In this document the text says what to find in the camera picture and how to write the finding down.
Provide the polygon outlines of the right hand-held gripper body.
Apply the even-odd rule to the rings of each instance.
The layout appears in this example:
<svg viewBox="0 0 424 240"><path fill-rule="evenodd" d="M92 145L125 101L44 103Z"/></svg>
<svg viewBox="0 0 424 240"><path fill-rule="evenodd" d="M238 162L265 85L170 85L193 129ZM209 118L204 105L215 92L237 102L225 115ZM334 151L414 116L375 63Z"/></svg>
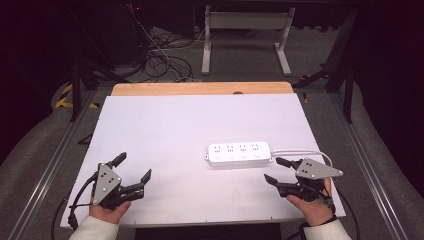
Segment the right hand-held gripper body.
<svg viewBox="0 0 424 240"><path fill-rule="evenodd" d="M294 169L297 182L283 183L287 186L288 195L294 195L307 202L321 198L325 203L332 203L332 197L326 190L323 179L340 177L343 172L310 158L300 160L302 163L299 168Z"/></svg>

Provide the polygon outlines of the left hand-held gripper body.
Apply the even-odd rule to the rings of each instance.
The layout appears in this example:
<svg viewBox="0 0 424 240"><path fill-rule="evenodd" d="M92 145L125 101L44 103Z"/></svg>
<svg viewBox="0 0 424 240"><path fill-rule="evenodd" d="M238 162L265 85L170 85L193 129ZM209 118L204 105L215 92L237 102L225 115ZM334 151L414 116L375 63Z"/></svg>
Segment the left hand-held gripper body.
<svg viewBox="0 0 424 240"><path fill-rule="evenodd" d="M122 186L121 182L122 178L111 167L100 164L92 203L106 209L115 210L126 201L134 201L144 197L146 177L143 177L139 183L130 186Z"/></svg>

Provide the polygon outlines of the person's left hand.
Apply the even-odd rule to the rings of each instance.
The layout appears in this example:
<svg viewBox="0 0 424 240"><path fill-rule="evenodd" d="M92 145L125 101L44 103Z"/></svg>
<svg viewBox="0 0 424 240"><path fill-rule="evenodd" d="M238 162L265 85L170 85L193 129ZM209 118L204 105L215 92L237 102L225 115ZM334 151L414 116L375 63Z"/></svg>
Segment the person's left hand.
<svg viewBox="0 0 424 240"><path fill-rule="evenodd" d="M89 215L96 219L99 219L111 224L118 224L121 218L125 215L125 213L130 208L130 206L131 206L130 201L126 201L122 203L115 210L103 208L100 205L91 205L89 207Z"/></svg>

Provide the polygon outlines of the person's right hand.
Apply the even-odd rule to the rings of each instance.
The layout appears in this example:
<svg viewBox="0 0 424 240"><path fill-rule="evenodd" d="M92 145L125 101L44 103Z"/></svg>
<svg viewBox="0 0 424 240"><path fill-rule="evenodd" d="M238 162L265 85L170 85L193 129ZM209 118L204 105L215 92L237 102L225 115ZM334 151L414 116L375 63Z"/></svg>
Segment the person's right hand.
<svg viewBox="0 0 424 240"><path fill-rule="evenodd" d="M320 226L334 216L333 210L321 199L307 202L294 195L288 195L286 199L303 213L311 227Z"/></svg>

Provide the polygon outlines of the white power strip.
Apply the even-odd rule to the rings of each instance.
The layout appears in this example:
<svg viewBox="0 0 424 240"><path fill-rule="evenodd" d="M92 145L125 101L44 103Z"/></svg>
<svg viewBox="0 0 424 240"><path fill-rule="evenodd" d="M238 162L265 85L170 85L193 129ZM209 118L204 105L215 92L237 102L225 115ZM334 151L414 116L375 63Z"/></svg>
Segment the white power strip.
<svg viewBox="0 0 424 240"><path fill-rule="evenodd" d="M212 167L249 167L266 165L272 161L266 142L239 142L211 144L205 160Z"/></svg>

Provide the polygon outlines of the yellow black hazard tape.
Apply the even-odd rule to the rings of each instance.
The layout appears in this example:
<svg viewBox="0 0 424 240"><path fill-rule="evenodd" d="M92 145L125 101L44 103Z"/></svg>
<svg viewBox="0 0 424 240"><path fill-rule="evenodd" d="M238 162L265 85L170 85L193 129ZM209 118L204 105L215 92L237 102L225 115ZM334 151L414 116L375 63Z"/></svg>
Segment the yellow black hazard tape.
<svg viewBox="0 0 424 240"><path fill-rule="evenodd" d="M72 108L73 103L67 101L68 95L71 93L71 90L73 88L73 84L68 82L66 87L63 89L61 96L59 97L58 101L55 104L56 108Z"/></svg>

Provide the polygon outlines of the black metal stand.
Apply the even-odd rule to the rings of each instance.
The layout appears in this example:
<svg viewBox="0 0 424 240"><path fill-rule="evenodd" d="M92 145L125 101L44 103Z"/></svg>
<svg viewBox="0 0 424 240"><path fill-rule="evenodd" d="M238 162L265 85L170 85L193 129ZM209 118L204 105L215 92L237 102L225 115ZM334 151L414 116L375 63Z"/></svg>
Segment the black metal stand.
<svg viewBox="0 0 424 240"><path fill-rule="evenodd" d="M64 7L70 14L69 20L64 24L66 27L64 36L68 41L69 54L73 60L70 80L73 104L71 122L75 122L82 111L81 84L89 91L95 91L98 87L98 76L94 72L99 72L106 79L117 83L127 83L127 80L106 67L107 59L97 42L72 8L67 4L64 4Z"/></svg>
<svg viewBox="0 0 424 240"><path fill-rule="evenodd" d="M321 65L321 70L311 76L303 76L298 83L292 85L293 88L300 89L319 79L328 77L328 82L325 85L327 92L336 93L344 86L343 115L349 124L352 123L351 106L354 72L351 63L344 60L344 55L354 26L356 14L357 11L354 9L348 12L326 62Z"/></svg>

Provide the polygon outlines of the black equipment box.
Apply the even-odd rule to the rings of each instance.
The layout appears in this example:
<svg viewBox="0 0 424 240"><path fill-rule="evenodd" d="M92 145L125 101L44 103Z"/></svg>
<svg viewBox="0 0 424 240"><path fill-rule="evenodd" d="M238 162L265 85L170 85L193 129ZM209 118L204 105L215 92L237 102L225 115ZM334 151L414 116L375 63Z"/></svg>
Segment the black equipment box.
<svg viewBox="0 0 424 240"><path fill-rule="evenodd" d="M145 62L152 35L172 33L194 38L195 6L192 3L169 0L160 2L106 3L95 7L96 22L108 60L112 65Z"/></svg>

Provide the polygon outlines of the aluminium floor rail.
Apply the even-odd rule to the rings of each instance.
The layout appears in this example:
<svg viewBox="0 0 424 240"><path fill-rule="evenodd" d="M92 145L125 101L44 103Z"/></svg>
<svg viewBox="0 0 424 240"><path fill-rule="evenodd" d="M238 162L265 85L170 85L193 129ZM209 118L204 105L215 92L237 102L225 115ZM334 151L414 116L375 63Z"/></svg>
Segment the aluminium floor rail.
<svg viewBox="0 0 424 240"><path fill-rule="evenodd" d="M24 235L26 234L31 222L39 210L64 160L64 156L70 146L70 142L73 136L75 135L76 129L95 95L95 90L88 90L84 94L80 105L81 109L76 114L76 116L73 117L72 121L68 123L64 135L62 136L40 179L35 182L35 188L7 240L23 240Z"/></svg>
<svg viewBox="0 0 424 240"><path fill-rule="evenodd" d="M344 129L347 132L351 144L353 145L353 152L356 156L358 165L370 188L374 201L384 219L392 239L409 240L380 179L378 178L374 168L371 165L371 162L364 150L363 145L360 142L360 139L353 125L346 120L341 100L336 94L333 93L329 94L329 98L333 107L336 109L336 112L340 121L342 122L342 125L344 126Z"/></svg>

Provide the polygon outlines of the white metal table frame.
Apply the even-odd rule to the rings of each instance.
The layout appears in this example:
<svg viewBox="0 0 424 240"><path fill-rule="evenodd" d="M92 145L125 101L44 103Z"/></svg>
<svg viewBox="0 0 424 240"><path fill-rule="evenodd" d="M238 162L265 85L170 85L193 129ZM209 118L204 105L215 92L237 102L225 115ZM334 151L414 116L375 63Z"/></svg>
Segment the white metal table frame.
<svg viewBox="0 0 424 240"><path fill-rule="evenodd" d="M258 30L281 30L282 36L279 42L274 44L281 69L285 76L291 75L291 69L285 55L285 44L295 15L295 8L289 8L283 13L259 13L259 12L219 12L212 11L212 6L205 7L205 40L203 47L203 60L201 73L208 75L211 62L212 29L258 29Z"/></svg>

